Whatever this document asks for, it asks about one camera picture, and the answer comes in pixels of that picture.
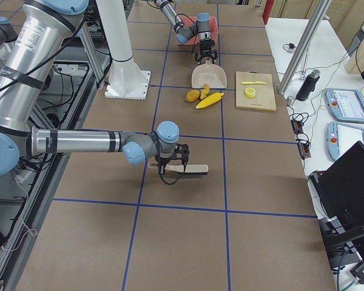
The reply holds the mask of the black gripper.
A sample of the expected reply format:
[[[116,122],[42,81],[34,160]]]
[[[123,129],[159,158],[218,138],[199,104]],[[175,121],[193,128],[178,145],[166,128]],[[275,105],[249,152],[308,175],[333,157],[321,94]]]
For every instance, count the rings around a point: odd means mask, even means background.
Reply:
[[[177,143],[173,154],[168,158],[162,158],[161,156],[156,156],[156,161],[158,162],[158,174],[164,175],[166,173],[166,166],[171,161],[181,161],[183,166],[187,166],[189,160],[189,146],[187,144]]]
[[[200,40],[200,52],[195,52],[195,62],[197,64],[201,64],[202,60],[210,59],[213,64],[215,64],[218,59],[218,53],[213,46],[215,45],[215,41],[213,39],[204,39]]]

